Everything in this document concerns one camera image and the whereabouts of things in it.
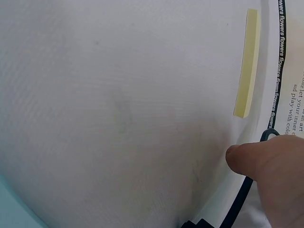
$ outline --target light blue surface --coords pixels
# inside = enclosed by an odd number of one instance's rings
[[[0,228],[47,228],[0,176]]]

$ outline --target hand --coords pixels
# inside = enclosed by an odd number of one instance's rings
[[[304,139],[283,135],[234,145],[226,160],[234,172],[257,182],[273,228],[304,228]]]

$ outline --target fingernail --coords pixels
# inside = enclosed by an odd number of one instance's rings
[[[234,151],[237,147],[239,147],[239,145],[232,145],[232,146],[230,146],[230,147],[227,149],[226,154],[231,153],[231,152]]]

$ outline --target yellow sticky note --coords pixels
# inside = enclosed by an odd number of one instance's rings
[[[257,59],[260,45],[261,18],[256,9],[248,9],[241,77],[237,92],[234,115],[245,118],[249,115],[257,74]]]

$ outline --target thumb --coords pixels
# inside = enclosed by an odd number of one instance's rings
[[[230,146],[226,152],[228,166],[234,172],[256,180],[257,171],[269,158],[267,143],[255,142]]]

